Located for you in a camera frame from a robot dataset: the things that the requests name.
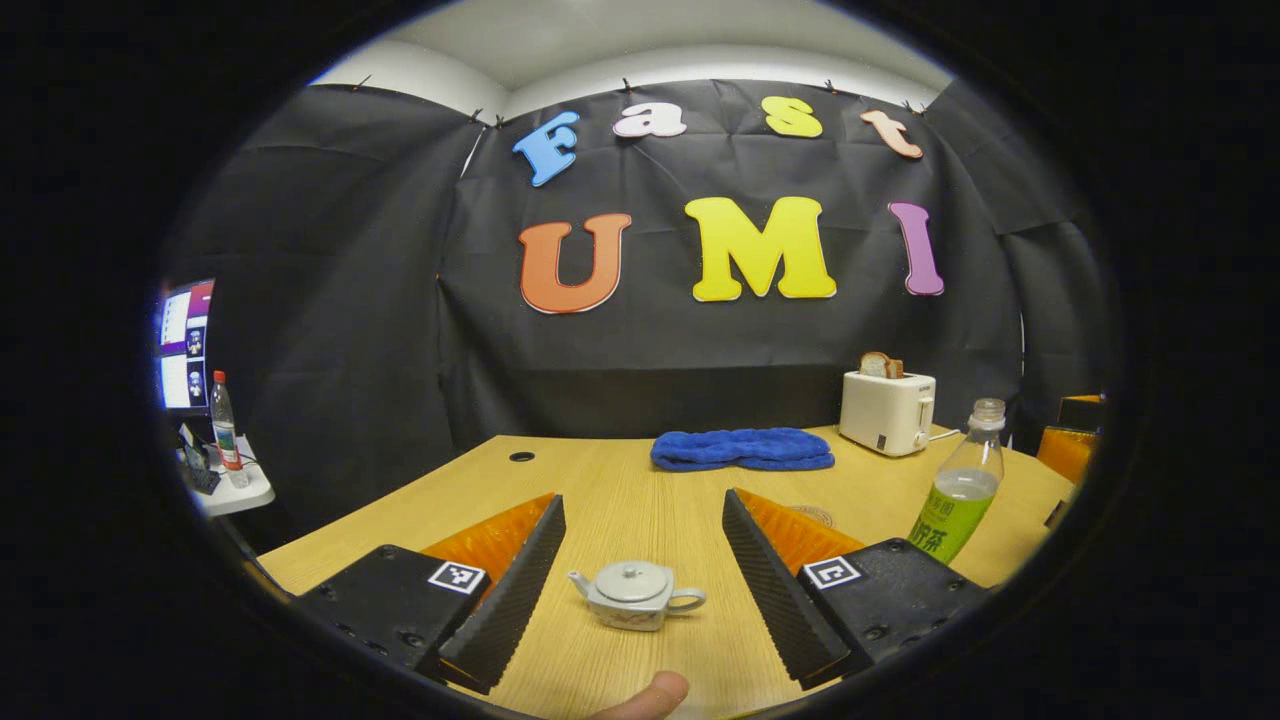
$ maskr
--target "white toaster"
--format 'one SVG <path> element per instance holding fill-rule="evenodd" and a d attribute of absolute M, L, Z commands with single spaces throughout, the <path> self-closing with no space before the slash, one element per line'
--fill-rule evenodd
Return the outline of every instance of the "white toaster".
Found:
<path fill-rule="evenodd" d="M 911 373 L 892 380 L 845 373 L 840 434 L 892 457 L 924 450 L 933 427 L 937 386 L 929 375 Z"/>

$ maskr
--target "white teapot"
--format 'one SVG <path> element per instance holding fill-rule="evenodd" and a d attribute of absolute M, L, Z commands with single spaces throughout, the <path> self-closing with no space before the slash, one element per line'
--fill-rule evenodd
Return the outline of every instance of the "white teapot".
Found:
<path fill-rule="evenodd" d="M 625 630 L 657 630 L 668 612 L 687 612 L 707 602 L 707 593 L 698 588 L 676 588 L 671 568 L 643 560 L 608 565 L 595 575 L 595 583 L 577 570 L 568 574 L 591 611 L 605 625 Z M 671 605 L 677 597 L 692 602 Z"/>

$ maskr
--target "letter f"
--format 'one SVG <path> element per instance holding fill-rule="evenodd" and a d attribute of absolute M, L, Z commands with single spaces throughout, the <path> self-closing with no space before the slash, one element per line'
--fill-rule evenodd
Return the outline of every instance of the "letter f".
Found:
<path fill-rule="evenodd" d="M 573 135 L 573 131 L 563 127 L 576 123 L 577 119 L 577 113 L 566 110 L 552 118 L 549 123 L 526 135 L 512 147 L 513 152 L 524 152 L 525 159 L 534 167 L 534 187 L 541 187 L 543 183 L 573 164 L 577 155 L 561 152 L 558 149 L 573 147 L 577 143 L 577 136 Z"/>

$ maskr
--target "computer monitor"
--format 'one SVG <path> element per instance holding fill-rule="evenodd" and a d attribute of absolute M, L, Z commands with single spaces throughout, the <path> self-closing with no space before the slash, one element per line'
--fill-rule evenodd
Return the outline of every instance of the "computer monitor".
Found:
<path fill-rule="evenodd" d="M 209 415 L 212 368 L 209 352 L 209 305 L 214 281 L 187 283 L 164 292 L 156 316 L 156 391 L 164 407 L 179 416 Z"/>

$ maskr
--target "bread slice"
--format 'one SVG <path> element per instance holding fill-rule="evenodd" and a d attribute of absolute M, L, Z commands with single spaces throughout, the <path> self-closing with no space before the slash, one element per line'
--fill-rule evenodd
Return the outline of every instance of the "bread slice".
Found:
<path fill-rule="evenodd" d="M 858 372 L 873 378 L 896 380 L 902 378 L 902 361 L 895 360 L 883 352 L 868 352 L 863 355 Z"/>

